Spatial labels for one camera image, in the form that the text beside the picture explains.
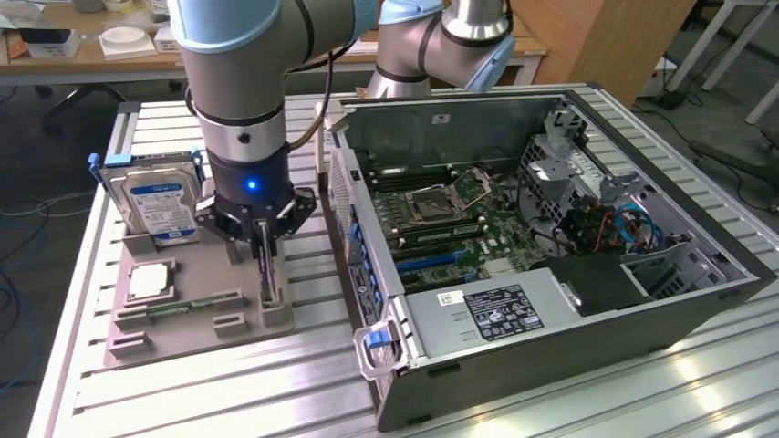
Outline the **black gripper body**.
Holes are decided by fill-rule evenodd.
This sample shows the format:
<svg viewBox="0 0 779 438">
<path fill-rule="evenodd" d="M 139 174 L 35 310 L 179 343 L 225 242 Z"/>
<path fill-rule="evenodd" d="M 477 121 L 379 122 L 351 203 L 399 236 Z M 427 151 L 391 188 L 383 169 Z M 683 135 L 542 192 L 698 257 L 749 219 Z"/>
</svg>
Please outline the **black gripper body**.
<svg viewBox="0 0 779 438">
<path fill-rule="evenodd" d="M 258 162 L 237 162 L 210 152 L 217 210 L 233 222 L 226 231 L 245 240 L 258 219 L 274 218 L 294 198 L 287 149 Z"/>
</svg>

